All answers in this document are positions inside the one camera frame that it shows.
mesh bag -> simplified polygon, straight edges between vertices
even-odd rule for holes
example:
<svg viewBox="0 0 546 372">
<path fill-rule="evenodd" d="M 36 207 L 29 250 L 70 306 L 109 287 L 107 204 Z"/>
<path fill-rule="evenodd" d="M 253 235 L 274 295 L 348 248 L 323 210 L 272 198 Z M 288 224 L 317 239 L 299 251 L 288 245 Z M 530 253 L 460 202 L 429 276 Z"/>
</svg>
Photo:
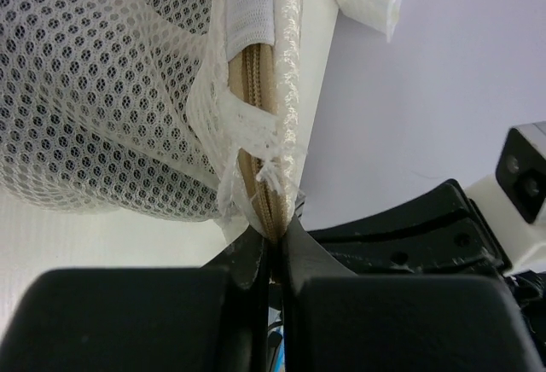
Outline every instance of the mesh bag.
<svg viewBox="0 0 546 372">
<path fill-rule="evenodd" d="M 276 135 L 289 140 L 299 6 L 275 12 L 285 39 L 275 44 L 288 46 L 274 54 Z M 223 179 L 232 214 L 260 227 L 238 166 L 225 178 L 233 148 L 219 106 L 229 90 L 225 0 L 0 0 L 0 15 L 4 188 L 56 210 L 122 206 L 202 221 L 222 216 Z M 290 27 L 286 40 L 280 32 Z M 293 154 L 282 158 L 289 181 Z M 285 196 L 291 203 L 295 193 Z"/>
</svg>

